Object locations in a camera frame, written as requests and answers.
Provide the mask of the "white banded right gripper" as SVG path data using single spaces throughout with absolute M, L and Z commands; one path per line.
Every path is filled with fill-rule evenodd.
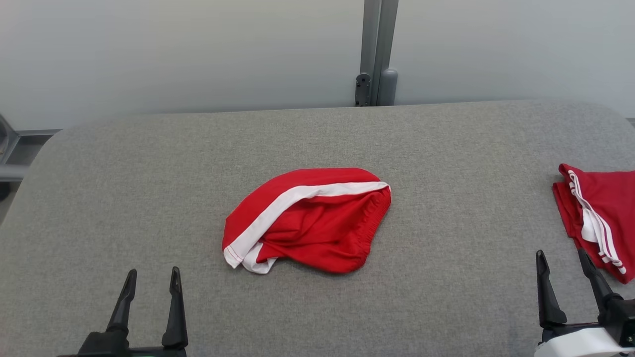
M 611 289 L 584 248 L 577 250 L 581 268 L 589 280 L 599 312 L 605 318 L 606 296 Z M 542 249 L 536 253 L 538 324 L 543 328 L 536 357 L 627 357 L 634 352 L 634 323 L 567 324 L 550 280 L 550 268 Z

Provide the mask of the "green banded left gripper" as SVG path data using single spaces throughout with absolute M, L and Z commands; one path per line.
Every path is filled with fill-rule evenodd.
M 106 332 L 123 331 L 128 333 L 128 322 L 131 302 L 136 291 L 137 270 L 131 269 L 121 289 Z M 170 310 L 166 330 L 162 336 L 163 347 L 129 348 L 130 357 L 186 357 L 186 346 L 189 344 L 188 327 L 183 296 L 181 271 L 177 266 L 172 268 L 169 292 L 171 295 Z

